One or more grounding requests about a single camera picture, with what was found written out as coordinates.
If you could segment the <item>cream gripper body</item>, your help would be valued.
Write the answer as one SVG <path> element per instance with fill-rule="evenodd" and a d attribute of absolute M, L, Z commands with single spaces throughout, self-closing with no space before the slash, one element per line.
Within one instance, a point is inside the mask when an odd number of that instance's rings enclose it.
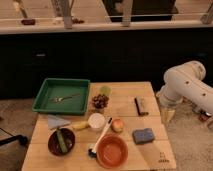
<path fill-rule="evenodd" d="M 174 106 L 170 105 L 170 103 L 163 98 L 159 99 L 159 105 L 162 122 L 169 123 L 173 118 L 176 109 L 174 108 Z"/>

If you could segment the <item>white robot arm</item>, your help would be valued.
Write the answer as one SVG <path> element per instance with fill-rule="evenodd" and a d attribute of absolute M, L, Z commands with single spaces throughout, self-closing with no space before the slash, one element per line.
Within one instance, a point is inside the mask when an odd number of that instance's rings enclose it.
<path fill-rule="evenodd" d="M 205 75 L 206 69 L 199 61 L 174 66 L 164 73 L 164 85 L 157 93 L 163 123 L 172 119 L 184 98 L 213 114 L 213 87 L 203 82 Z"/>

